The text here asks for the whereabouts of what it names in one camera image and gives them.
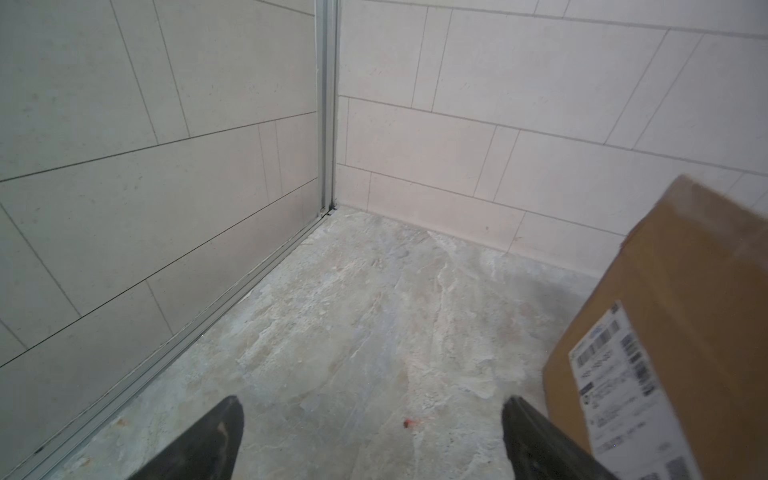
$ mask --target grout line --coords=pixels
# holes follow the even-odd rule
[[[349,165],[347,165],[347,167],[348,167],[348,168],[354,168],[355,170],[361,170],[361,171],[364,171],[364,172],[368,172],[368,173],[370,173],[370,174],[376,174],[376,175],[379,175],[379,176],[381,176],[381,177],[389,177],[389,178],[393,178],[393,179],[395,179],[395,180],[400,180],[401,182],[408,182],[408,183],[410,183],[410,184],[416,184],[416,185],[420,185],[420,186],[422,186],[422,187],[427,187],[427,188],[432,188],[432,189],[434,189],[434,190],[440,190],[440,191],[444,191],[444,192],[446,192],[446,193],[448,193],[448,194],[454,194],[454,195],[459,195],[460,197],[471,198],[471,199],[473,199],[473,200],[477,200],[477,201],[485,202],[485,203],[487,203],[487,204],[499,205],[500,207],[511,208],[511,209],[513,209],[513,210],[519,210],[519,211],[521,211],[521,212],[529,212],[530,214],[534,214],[534,215],[540,215],[540,216],[542,216],[542,217],[551,218],[551,219],[553,219],[553,220],[560,220],[561,222],[565,222],[565,223],[571,223],[571,224],[573,224],[573,225],[578,225],[579,227],[585,227],[585,228],[589,228],[589,229],[592,229],[592,230],[597,230],[597,231],[600,231],[600,232],[610,233],[610,234],[612,234],[612,235],[618,235],[619,237],[626,237],[626,236],[627,236],[627,234],[625,234],[625,233],[616,233],[616,232],[612,232],[612,231],[610,231],[610,230],[605,230],[604,228],[600,228],[600,227],[593,227],[593,226],[591,226],[591,225],[587,225],[587,224],[585,224],[585,223],[578,223],[578,222],[574,222],[573,220],[566,220],[566,219],[564,219],[564,218],[560,218],[560,217],[554,217],[554,216],[552,216],[552,215],[547,215],[547,214],[542,214],[542,213],[539,213],[539,212],[534,212],[533,210],[528,210],[528,209],[526,209],[526,208],[513,207],[512,205],[504,205],[504,204],[500,204],[499,202],[496,202],[496,201],[483,200],[483,199],[481,199],[481,198],[470,197],[470,196],[469,196],[469,195],[467,195],[467,194],[460,194],[459,192],[454,192],[454,191],[451,191],[451,190],[446,190],[445,188],[435,187],[434,185],[421,184],[421,183],[419,183],[419,182],[415,182],[415,181],[413,181],[413,180],[406,180],[406,179],[404,179],[404,178],[394,177],[394,176],[392,176],[392,175],[388,175],[388,174],[382,174],[382,173],[380,173],[380,172],[374,172],[374,171],[366,170],[366,169],[364,169],[364,168],[358,168],[358,167],[350,167]]]
[[[134,153],[136,153],[136,152],[138,152],[138,151],[142,151],[142,150],[149,150],[150,148],[157,148],[157,147],[163,147],[163,146],[165,146],[165,145],[170,145],[170,144],[177,144],[177,143],[179,143],[180,141],[187,141],[187,140],[192,140],[192,139],[194,139],[194,138],[207,137],[208,135],[222,134],[222,133],[223,133],[223,132],[225,132],[225,131],[237,130],[238,128],[248,128],[248,127],[252,127],[252,126],[254,126],[254,125],[268,124],[268,123],[270,123],[271,121],[285,120],[285,119],[287,119],[287,118],[293,118],[293,117],[301,117],[302,115],[310,115],[310,114],[313,114],[313,113],[315,113],[315,112],[317,112],[317,110],[308,111],[308,112],[306,112],[306,113],[303,113],[303,114],[295,114],[295,115],[289,115],[288,117],[275,118],[274,120],[258,121],[258,122],[256,122],[256,123],[253,123],[253,124],[248,124],[248,125],[240,125],[239,127],[231,127],[231,128],[225,128],[225,129],[223,129],[223,130],[212,131],[212,132],[210,132],[210,133],[207,133],[207,134],[199,134],[199,135],[195,135],[194,137],[189,137],[189,138],[180,138],[180,139],[178,139],[178,140],[167,141],[167,142],[165,142],[164,144],[150,145],[149,147],[142,147],[142,148],[137,148],[137,149],[135,149],[135,150],[122,151],[122,152],[120,152],[119,154],[106,155],[106,156],[104,156],[104,157],[99,157],[99,158],[92,158],[92,159],[90,159],[90,160],[83,160],[82,162],[76,162],[76,163],[74,163],[74,164],[69,164],[69,165],[61,165],[60,167],[53,167],[53,168],[48,168],[48,169],[46,169],[46,170],[40,170],[40,171],[32,172],[32,173],[30,173],[30,174],[23,174],[23,175],[17,175],[17,176],[15,176],[15,177],[4,178],[4,179],[0,180],[0,184],[1,184],[1,183],[3,183],[3,182],[8,182],[8,181],[11,181],[11,180],[16,180],[16,179],[19,179],[19,178],[24,178],[24,177],[31,177],[32,175],[45,174],[45,173],[51,172],[51,171],[53,171],[53,170],[61,170],[62,168],[69,168],[69,167],[74,167],[74,166],[76,166],[76,165],[89,164],[89,163],[91,163],[91,162],[95,162],[95,161],[99,161],[99,160],[106,160],[107,158],[112,158],[112,157],[119,157],[119,156],[121,156],[121,155],[125,155],[125,154],[134,154]]]
[[[485,158],[482,159],[482,167],[480,167],[480,174],[478,175],[478,181],[475,182],[475,189],[472,191],[473,197],[478,192],[478,185],[480,184],[480,179],[482,178],[482,171],[485,169],[485,162],[488,161],[488,152],[491,151],[491,145],[493,145],[493,137],[496,136],[496,130],[498,130],[498,125],[496,127],[493,127],[493,134],[491,135],[491,141],[488,142],[488,150],[485,151]]]
[[[413,107],[413,98],[416,96],[416,84],[419,83],[419,67],[422,66],[422,50],[424,49],[424,35],[427,32],[427,18],[429,18],[429,8],[424,12],[424,28],[422,30],[422,43],[419,44],[419,60],[416,61],[416,76],[413,79],[413,94],[411,94],[411,107]]]
[[[51,273],[51,271],[48,269],[48,266],[45,265],[45,262],[43,262],[43,259],[40,258],[37,251],[32,247],[32,244],[29,243],[29,240],[27,240],[27,237],[24,235],[24,232],[22,232],[22,229],[20,229],[18,225],[16,225],[16,222],[13,220],[13,218],[11,218],[11,214],[8,213],[8,211],[5,209],[2,203],[0,203],[0,210],[2,210],[3,213],[5,213],[5,216],[7,216],[8,219],[11,221],[11,224],[13,225],[13,227],[16,229],[16,231],[18,231],[18,234],[21,235],[22,239],[24,239],[24,242],[27,243],[27,247],[29,247],[29,249],[32,250],[32,253],[35,255],[35,258],[38,259],[38,262],[40,262],[43,268],[45,268],[45,271],[48,272],[48,275],[51,276],[51,279],[54,281],[58,289],[61,291],[61,294],[64,295],[64,298],[67,299],[69,304],[74,309],[74,312],[78,314],[78,319],[80,319],[82,317],[82,315],[80,314],[80,310],[78,310],[78,308],[74,306],[74,303],[72,302],[72,300],[69,299],[69,295],[67,295],[64,289],[61,288],[61,284],[58,282],[58,280],[56,280],[56,277],[53,276],[53,273]]]
[[[29,350],[29,347],[24,342],[22,342],[22,339],[18,338],[18,335],[16,335],[13,332],[13,330],[11,330],[7,325],[5,325],[5,322],[3,322],[2,319],[0,319],[0,325],[3,325],[5,327],[5,329],[8,330],[8,333],[10,333],[11,336],[13,336],[13,338],[15,338],[17,342],[21,343],[21,345],[24,347],[24,352]]]
[[[168,265],[164,265],[164,266],[163,266],[163,267],[161,267],[160,269],[158,269],[158,270],[156,270],[156,271],[152,272],[152,273],[151,273],[151,274],[150,274],[150,275],[149,275],[147,278],[144,278],[144,279],[142,279],[142,280],[139,280],[138,282],[136,282],[135,284],[133,284],[133,285],[129,286],[127,289],[123,290],[122,292],[118,293],[117,295],[113,296],[112,298],[110,298],[110,299],[109,299],[109,300],[107,300],[106,302],[104,302],[104,303],[102,303],[101,305],[99,305],[99,306],[95,307],[94,309],[91,309],[89,312],[87,312],[86,314],[84,314],[84,315],[80,316],[80,318],[78,318],[78,319],[77,319],[77,320],[75,320],[74,322],[72,322],[72,323],[70,323],[69,325],[67,325],[67,326],[63,326],[62,328],[60,328],[60,329],[56,330],[55,332],[53,332],[51,335],[49,335],[48,337],[46,337],[46,338],[45,338],[44,340],[42,340],[41,342],[38,342],[38,343],[34,344],[33,346],[29,347],[29,348],[27,349],[27,352],[28,352],[28,351],[30,351],[30,350],[32,350],[32,349],[35,349],[35,348],[37,348],[38,346],[42,345],[43,343],[45,343],[45,342],[49,341],[51,338],[53,338],[53,336],[55,336],[55,335],[58,335],[58,334],[59,334],[59,333],[60,333],[62,330],[64,330],[64,329],[67,329],[67,328],[69,328],[70,326],[74,325],[75,323],[77,323],[78,321],[80,321],[80,320],[81,320],[83,317],[85,317],[86,315],[90,315],[91,313],[93,313],[93,312],[95,312],[96,310],[100,309],[101,307],[103,307],[103,306],[104,306],[104,305],[106,305],[107,303],[110,303],[112,300],[114,300],[114,299],[118,298],[118,297],[119,297],[120,295],[122,295],[123,293],[126,293],[128,290],[130,290],[130,289],[134,288],[134,287],[135,287],[136,285],[138,285],[139,283],[141,283],[141,282],[146,282],[146,281],[147,281],[147,280],[149,280],[149,278],[150,278],[151,276],[153,276],[155,273],[162,271],[163,269],[167,268],[168,266],[172,265],[173,263],[176,263],[177,261],[179,261],[179,260],[181,260],[182,258],[186,257],[187,255],[189,255],[190,253],[194,252],[194,251],[195,251],[195,250],[197,250],[198,248],[202,247],[202,246],[203,246],[203,245],[205,245],[206,243],[209,243],[209,242],[210,242],[211,240],[213,240],[214,238],[216,238],[216,237],[218,237],[218,236],[220,236],[220,235],[223,235],[223,234],[224,234],[224,233],[226,233],[228,230],[231,230],[232,228],[234,228],[234,227],[236,227],[237,225],[241,224],[241,223],[242,223],[242,222],[244,222],[245,220],[248,220],[248,219],[249,219],[249,218],[251,218],[253,215],[256,215],[256,214],[258,214],[260,211],[264,210],[264,209],[265,209],[265,208],[267,208],[269,205],[272,205],[272,204],[274,204],[275,202],[278,202],[278,201],[280,201],[280,200],[281,200],[281,199],[283,199],[283,198],[284,198],[286,195],[290,195],[290,194],[292,194],[293,192],[295,192],[295,191],[299,190],[300,188],[302,188],[302,187],[306,186],[307,184],[310,184],[310,183],[314,182],[315,180],[317,180],[317,177],[314,177],[312,180],[310,180],[310,181],[306,182],[305,184],[302,184],[302,185],[300,185],[300,186],[298,186],[298,187],[294,188],[293,190],[291,190],[291,191],[290,191],[290,192],[288,192],[287,194],[283,195],[282,197],[278,198],[278,199],[277,199],[277,200],[275,200],[274,202],[271,202],[271,203],[269,203],[269,204],[267,204],[267,205],[264,205],[264,206],[263,206],[263,207],[261,207],[259,210],[256,210],[256,211],[255,211],[255,212],[253,212],[251,215],[248,215],[247,217],[243,218],[242,220],[240,220],[239,222],[235,223],[235,224],[234,224],[234,225],[232,225],[231,227],[227,227],[227,228],[226,228],[226,230],[223,230],[223,231],[221,231],[220,233],[217,233],[216,235],[214,235],[213,237],[211,237],[211,238],[209,238],[208,240],[204,241],[203,243],[201,243],[201,244],[200,244],[200,245],[198,245],[197,247],[195,247],[195,248],[193,248],[192,250],[190,250],[190,251],[186,252],[184,255],[182,255],[182,256],[178,257],[177,259],[173,260],[173,261],[172,261],[172,262],[170,262]],[[8,363],[8,362],[12,362],[14,359],[17,359],[19,356],[21,356],[21,355],[24,355],[24,353],[20,353],[19,355],[17,355],[17,356],[15,356],[15,357],[13,357],[12,359],[10,359],[9,361],[7,361],[6,363]]]
[[[451,33],[451,21],[453,20],[453,8],[448,16],[448,28],[445,30],[445,41],[442,43],[442,55],[440,55],[440,68],[437,70],[437,81],[435,82],[435,93],[432,94],[432,106],[429,111],[435,110],[435,99],[437,98],[437,87],[440,86],[440,75],[442,74],[442,61],[445,58],[445,46],[448,44],[448,35]]]
[[[688,58],[685,59],[685,62],[683,63],[683,66],[680,67],[680,71],[677,72],[677,75],[675,75],[674,80],[672,80],[672,84],[667,89],[667,93],[665,93],[664,96],[661,98],[661,101],[659,102],[659,105],[656,106],[656,109],[654,110],[654,113],[650,116],[650,118],[648,119],[648,122],[645,124],[645,128],[643,128],[643,131],[640,132],[640,136],[637,137],[637,140],[634,141],[634,145],[632,145],[632,150],[634,150],[635,147],[637,146],[637,144],[640,143],[640,139],[643,137],[643,135],[645,134],[645,131],[648,129],[648,125],[650,125],[650,123],[652,122],[652,120],[656,116],[656,112],[659,111],[659,109],[661,108],[661,105],[663,105],[664,101],[667,100],[667,96],[670,94],[670,92],[672,91],[672,88],[677,83],[677,79],[680,78],[680,74],[683,73],[683,70],[685,70],[686,65],[688,65],[688,61],[694,56],[694,53],[696,52],[696,49],[699,48],[699,44],[701,43],[701,39],[702,38],[704,38],[704,35],[701,35],[699,37],[699,40],[696,42],[696,45],[694,45],[694,49],[690,51],[690,54],[688,55]]]
[[[170,324],[168,323],[168,319],[165,318],[165,313],[163,313],[162,307],[160,307],[160,302],[157,301],[157,297],[154,295],[154,292],[152,291],[152,286],[149,284],[149,276],[146,280],[144,280],[144,283],[147,284],[147,288],[149,289],[149,293],[152,294],[152,298],[154,299],[154,304],[157,305],[157,309],[160,310],[160,314],[163,316],[163,321],[165,322],[165,326],[168,327],[168,331],[170,332],[170,335],[174,335],[174,331],[170,329]]]
[[[286,10],[290,10],[292,12],[300,13],[302,15],[308,15],[310,17],[314,17],[315,16],[315,14],[313,14],[313,13],[302,12],[301,10],[298,10],[296,8],[286,7],[285,5],[279,5],[277,3],[267,2],[266,0],[254,0],[254,1],[255,2],[259,2],[259,3],[263,3],[265,5],[272,5],[273,7],[277,7],[277,8],[284,8]]]
[[[187,123],[187,115],[184,113],[184,105],[181,103],[181,94],[179,93],[179,85],[176,83],[174,66],[170,62],[168,45],[165,43],[165,35],[163,34],[163,25],[160,24],[160,14],[157,13],[157,4],[155,3],[155,0],[152,0],[152,5],[154,6],[154,16],[155,18],[157,18],[157,27],[160,29],[160,37],[163,39],[163,46],[165,47],[165,57],[168,59],[168,67],[170,68],[170,77],[174,79],[174,87],[176,87],[176,96],[179,97],[179,107],[181,108],[181,117],[184,119],[184,126],[187,128],[187,138],[192,138],[192,133],[190,133],[190,125]]]
[[[152,124],[152,116],[149,115],[149,108],[147,108],[147,101],[144,100],[144,92],[141,91],[141,84],[139,83],[139,77],[136,75],[136,68],[134,68],[134,62],[131,60],[131,53],[128,51],[128,44],[125,43],[125,37],[123,36],[123,29],[120,27],[120,21],[118,20],[118,13],[114,10],[112,0],[109,0],[109,5],[112,7],[112,14],[114,15],[114,21],[118,24],[118,31],[120,32],[120,38],[123,39],[123,47],[125,47],[125,54],[128,56],[128,63],[131,64],[131,70],[134,72],[134,78],[136,79],[136,86],[139,89],[139,95],[141,96],[141,102],[144,104],[144,110],[147,112],[147,118],[149,119],[149,126],[152,127],[152,134],[154,135],[155,145],[159,145],[160,141],[157,139],[157,132],[154,130],[154,124]]]
[[[496,193],[493,194],[493,201],[496,201],[496,197],[498,196],[498,189],[502,187],[502,180],[504,180],[504,176],[507,174],[507,167],[509,167],[509,162],[512,160],[512,152],[515,151],[515,147],[518,146],[518,138],[520,138],[520,131],[518,131],[518,134],[515,135],[515,141],[512,142],[512,149],[509,151],[509,156],[507,157],[507,163],[504,165],[504,170],[502,171],[502,175],[498,179],[498,185],[496,185]]]
[[[512,128],[514,130],[527,131],[527,132],[530,132],[532,134],[546,135],[547,137],[563,138],[565,140],[573,140],[573,141],[581,142],[582,144],[590,144],[590,145],[597,145],[598,147],[614,148],[616,150],[629,151],[629,152],[633,152],[635,154],[646,154],[646,155],[651,155],[653,157],[659,157],[659,158],[668,158],[670,160],[679,160],[679,161],[687,162],[689,164],[704,165],[706,167],[715,167],[715,168],[720,168],[722,170],[730,170],[730,171],[739,172],[739,173],[757,175],[758,177],[768,177],[768,173],[767,172],[757,172],[757,171],[753,171],[753,170],[747,170],[745,168],[731,167],[730,165],[720,165],[720,164],[713,164],[713,163],[705,162],[705,161],[701,161],[701,160],[691,160],[690,158],[675,157],[674,155],[660,154],[658,152],[653,152],[653,151],[648,151],[648,150],[638,150],[636,148],[621,147],[619,145],[602,144],[599,141],[585,140],[583,138],[576,138],[576,137],[568,137],[566,135],[560,135],[560,134],[552,134],[552,133],[549,133],[549,132],[546,132],[546,131],[532,130],[531,128],[516,127],[514,125],[496,124],[496,123],[493,123],[491,121],[477,120],[475,118],[468,118],[468,117],[460,117],[458,115],[453,115],[453,114],[444,114],[444,113],[438,112],[438,111],[422,110],[421,108],[408,108],[408,107],[403,107],[402,105],[388,104],[388,103],[385,103],[383,101],[369,100],[368,98],[350,97],[348,95],[340,95],[340,96],[341,97],[347,97],[347,98],[353,98],[355,100],[367,101],[367,102],[370,102],[370,103],[373,103],[373,104],[388,105],[390,107],[397,107],[397,108],[405,108],[405,109],[408,109],[408,110],[422,111],[422,112],[425,112],[425,113],[428,113],[428,114],[441,115],[443,117],[458,118],[458,119],[461,119],[461,120],[473,121],[473,122],[478,123],[478,124],[498,125],[499,127],[506,127],[506,128]]]
[[[659,42],[659,45],[656,47],[656,50],[654,50],[654,54],[650,56],[650,60],[648,61],[648,65],[645,65],[645,70],[643,70],[643,74],[640,76],[640,79],[638,79],[637,83],[634,85],[634,88],[632,89],[632,93],[630,93],[629,98],[627,99],[627,103],[625,103],[624,104],[624,108],[621,109],[621,113],[619,114],[618,118],[616,118],[616,121],[614,123],[614,126],[611,128],[611,131],[608,132],[608,136],[605,138],[605,141],[603,142],[603,145],[608,143],[608,139],[611,138],[611,134],[613,134],[614,130],[616,130],[616,125],[619,125],[619,120],[621,120],[621,117],[624,115],[624,111],[627,110],[627,106],[629,105],[629,102],[632,101],[632,97],[634,96],[634,92],[636,92],[637,88],[640,87],[640,83],[643,81],[643,78],[645,78],[646,73],[648,73],[648,69],[650,68],[650,64],[654,63],[654,58],[656,58],[656,54],[659,53],[659,50],[661,50],[661,45],[664,43],[664,39],[667,37],[667,34],[669,32],[670,31],[667,30],[666,32],[664,32],[664,36],[661,37],[661,41]]]
[[[445,5],[433,5],[429,3],[410,3],[410,2],[397,2],[394,0],[360,0],[366,2],[377,3],[391,3],[394,5],[413,5],[419,7],[435,7],[446,8]],[[562,16],[555,15],[542,15],[532,14],[524,12],[507,12],[504,10],[493,10],[489,8],[472,8],[472,7],[450,7],[453,10],[459,10],[463,12],[479,12],[479,13],[497,13],[500,15],[509,15],[513,17],[530,17],[530,18],[550,18],[551,20],[562,20],[563,22],[578,22],[578,23],[591,23],[597,25],[616,25],[618,27],[634,27],[634,28],[651,28],[654,30],[674,30],[674,31],[688,31],[691,33],[703,33],[711,35],[722,35],[724,37],[739,37],[739,38],[755,38],[757,40],[768,40],[768,34],[760,33],[739,33],[738,31],[721,31],[710,30],[707,28],[690,28],[690,27],[676,27],[674,25],[653,25],[650,23],[634,23],[634,22],[616,22],[614,20],[599,20],[596,18],[579,18],[579,17],[565,17],[565,13]]]

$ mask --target white tile wall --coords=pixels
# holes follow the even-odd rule
[[[527,212],[510,252],[600,276],[623,236]]]
[[[427,8],[350,1],[342,12],[339,94],[410,106]]]
[[[405,180],[371,176],[368,211],[506,251],[523,212]]]
[[[11,180],[0,184],[0,202],[87,313],[267,204],[257,132]]]
[[[33,346],[78,317],[11,220],[0,210],[0,319],[26,346]]]
[[[663,35],[457,10],[434,111],[602,143]]]
[[[496,201],[626,234],[677,175],[725,192],[737,172],[521,132]]]
[[[637,148],[768,173],[766,78],[768,40],[705,35]]]
[[[253,0],[157,10],[193,136],[316,110],[314,18]]]
[[[155,145],[109,2],[0,15],[0,180]]]
[[[349,101],[346,164],[472,195],[494,127],[368,101]]]
[[[142,282],[5,364],[0,472],[41,446],[168,338],[170,330]]]
[[[571,0],[567,17],[768,34],[762,0]]]

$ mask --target gray tile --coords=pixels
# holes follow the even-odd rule
[[[164,144],[189,137],[153,0],[112,0],[112,5],[157,140]]]
[[[317,177],[317,114],[284,118],[275,126],[280,178],[287,194]]]
[[[345,2],[339,94],[410,106],[426,7]]]
[[[267,204],[257,128],[0,184],[0,201],[87,313]]]
[[[142,282],[5,364],[0,472],[31,454],[169,337]]]
[[[493,125],[349,101],[346,164],[472,195]]]
[[[456,10],[434,111],[603,142],[663,35]]]
[[[0,319],[26,346],[33,346],[78,317],[35,253],[0,210]]]
[[[193,136],[316,110],[314,18],[253,0],[157,10]]]
[[[566,16],[740,33],[768,33],[768,4],[762,0],[571,0]]]
[[[4,4],[0,63],[0,179],[156,144],[109,2]]]
[[[766,78],[768,40],[705,35],[637,148],[768,173]]]
[[[680,174],[719,192],[739,177],[718,167],[522,131],[496,201],[623,235]]]
[[[287,194],[151,276],[174,333],[304,226],[301,192]]]

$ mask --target concrete floor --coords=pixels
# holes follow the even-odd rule
[[[234,478],[513,478],[502,403],[545,411],[541,368],[595,284],[339,209],[51,477],[127,478],[236,394]]]

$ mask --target wall tile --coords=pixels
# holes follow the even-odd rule
[[[346,164],[472,195],[493,129],[493,125],[352,99]]]
[[[623,236],[527,212],[510,252],[601,276]]]
[[[0,325],[0,366],[13,357],[21,355],[25,350],[11,332]]]
[[[35,253],[0,210],[0,319],[22,342],[33,346],[78,317]]]
[[[317,177],[317,114],[275,122],[277,153],[283,192],[288,193]]]
[[[317,109],[312,17],[253,0],[157,10],[193,136]]]
[[[426,7],[345,2],[339,94],[408,107],[413,98]]]
[[[700,38],[701,33],[667,32],[606,143],[634,147]]]
[[[336,163],[346,163],[346,131],[347,118],[349,116],[349,99],[347,97],[336,98]]]
[[[768,192],[768,177],[744,174],[728,190],[728,197],[746,207],[752,207]]]
[[[301,230],[301,216],[295,190],[151,276],[147,282],[174,333]]]
[[[571,0],[566,16],[768,34],[768,5],[762,0]]]
[[[496,201],[626,234],[679,174],[724,192],[731,170],[520,132]]]
[[[705,35],[637,149],[768,173],[766,78],[768,40]]]
[[[514,128],[496,128],[473,197],[493,201],[519,133]]]
[[[11,180],[0,201],[87,313],[266,205],[256,136],[246,127]]]
[[[13,468],[169,337],[142,282],[5,364],[0,472]]]
[[[411,102],[411,106],[414,108],[432,110],[450,18],[451,10],[447,8],[429,7],[427,11],[422,51],[419,56],[419,71],[416,75],[416,85],[413,89],[413,101]]]
[[[434,111],[603,142],[663,35],[457,10]]]
[[[405,180],[371,176],[368,211],[506,251],[523,212]]]
[[[152,0],[112,0],[157,140],[189,137]]]
[[[280,175],[280,158],[277,156],[277,129],[275,122],[268,121],[259,124],[259,149],[264,162],[264,176],[266,177],[266,192],[270,202],[274,202],[283,196],[283,180]]]
[[[336,165],[336,202],[366,210],[371,173],[365,170]]]
[[[0,15],[0,179],[156,144],[109,2]]]

